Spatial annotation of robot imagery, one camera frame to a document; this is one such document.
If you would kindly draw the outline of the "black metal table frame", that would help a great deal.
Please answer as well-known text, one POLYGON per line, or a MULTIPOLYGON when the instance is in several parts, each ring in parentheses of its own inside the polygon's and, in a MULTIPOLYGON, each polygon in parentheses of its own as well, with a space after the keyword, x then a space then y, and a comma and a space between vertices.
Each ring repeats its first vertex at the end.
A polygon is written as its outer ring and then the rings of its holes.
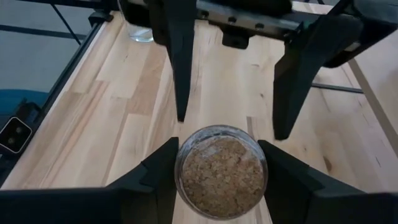
POLYGON ((109 11, 97 10, 89 16, 88 20, 91 25, 90 32, 83 37, 76 52, 48 92, 26 89, 0 89, 0 130, 14 116, 21 119, 32 129, 32 135, 21 153, 17 155, 0 154, 0 187, 3 186, 24 153, 62 88, 71 77, 72 72, 76 69, 78 63, 82 61, 84 53, 88 50, 101 26, 105 22, 112 21, 113 16, 109 11))

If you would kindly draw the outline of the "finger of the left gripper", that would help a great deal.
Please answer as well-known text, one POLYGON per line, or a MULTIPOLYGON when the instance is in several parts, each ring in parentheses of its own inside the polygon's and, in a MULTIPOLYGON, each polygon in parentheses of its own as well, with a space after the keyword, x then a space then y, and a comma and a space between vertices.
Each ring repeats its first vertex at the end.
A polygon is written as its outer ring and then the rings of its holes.
POLYGON ((320 16, 302 22, 285 54, 275 64, 273 128, 276 139, 287 139, 298 118, 312 81, 322 67, 335 68, 349 60, 345 50, 359 39, 363 23, 350 16, 320 16))
POLYGON ((156 44, 166 47, 173 71, 177 119, 187 112, 192 72, 195 17, 171 9, 152 8, 152 31, 156 44))

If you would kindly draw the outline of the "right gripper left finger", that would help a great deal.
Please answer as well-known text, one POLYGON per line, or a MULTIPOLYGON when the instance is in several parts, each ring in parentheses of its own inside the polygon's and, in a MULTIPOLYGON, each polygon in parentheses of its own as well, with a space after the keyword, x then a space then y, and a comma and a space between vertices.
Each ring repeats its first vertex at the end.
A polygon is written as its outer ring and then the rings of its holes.
POLYGON ((2 190, 0 224, 172 224, 177 152, 172 137, 106 187, 2 190))

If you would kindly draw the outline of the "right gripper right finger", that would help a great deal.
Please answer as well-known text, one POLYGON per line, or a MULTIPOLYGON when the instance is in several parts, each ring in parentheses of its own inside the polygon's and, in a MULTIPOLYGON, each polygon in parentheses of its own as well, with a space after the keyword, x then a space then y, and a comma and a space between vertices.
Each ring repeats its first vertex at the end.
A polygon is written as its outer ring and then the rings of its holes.
POLYGON ((398 224, 398 193, 367 194, 260 140, 273 224, 398 224))

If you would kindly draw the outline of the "small saffron jar cork lid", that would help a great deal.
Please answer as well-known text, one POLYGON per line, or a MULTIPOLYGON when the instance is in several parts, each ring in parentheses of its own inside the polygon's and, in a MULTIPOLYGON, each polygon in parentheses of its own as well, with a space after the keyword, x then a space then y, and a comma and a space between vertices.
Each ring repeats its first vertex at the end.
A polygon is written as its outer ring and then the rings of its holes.
POLYGON ((180 197, 194 212, 212 220, 232 220, 261 201, 268 167, 260 145, 247 132, 219 124, 185 140, 174 176, 180 197))

